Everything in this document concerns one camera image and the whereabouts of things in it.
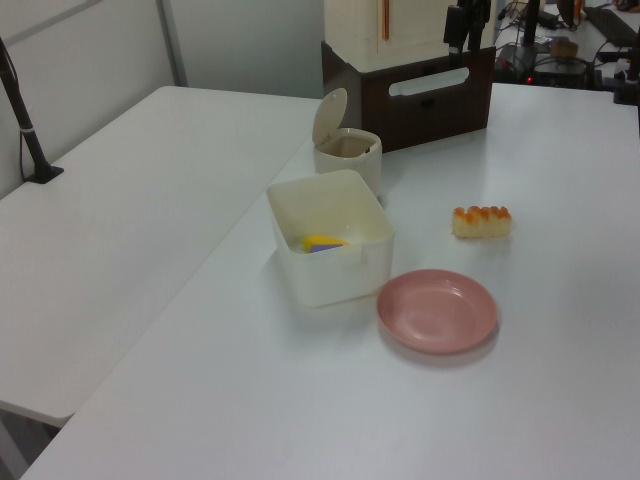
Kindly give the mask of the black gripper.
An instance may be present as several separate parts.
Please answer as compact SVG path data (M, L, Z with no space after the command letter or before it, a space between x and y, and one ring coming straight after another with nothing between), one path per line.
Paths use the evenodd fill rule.
M481 47L485 25L492 14L491 0L458 0L457 6L447 9L443 41L450 53L460 53L469 31L469 50L478 51Z

